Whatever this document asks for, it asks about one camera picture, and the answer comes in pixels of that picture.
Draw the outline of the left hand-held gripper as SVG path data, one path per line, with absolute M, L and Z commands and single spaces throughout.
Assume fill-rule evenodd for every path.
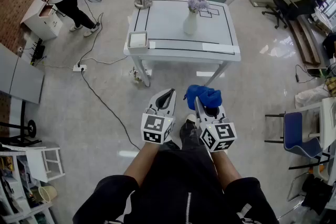
M 172 140 L 175 117 L 158 110 L 174 113 L 175 103 L 176 91 L 173 88 L 165 89 L 150 99 L 149 108 L 142 114 L 141 121 L 141 135 L 144 142 L 162 145 Z

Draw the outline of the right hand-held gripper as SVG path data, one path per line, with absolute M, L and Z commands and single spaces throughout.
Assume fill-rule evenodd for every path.
M 217 118 L 207 117 L 204 106 L 199 97 L 195 98 L 196 118 L 199 121 L 200 139 L 209 152 L 226 151 L 237 139 L 233 122 L 230 122 L 224 107 L 217 108 Z

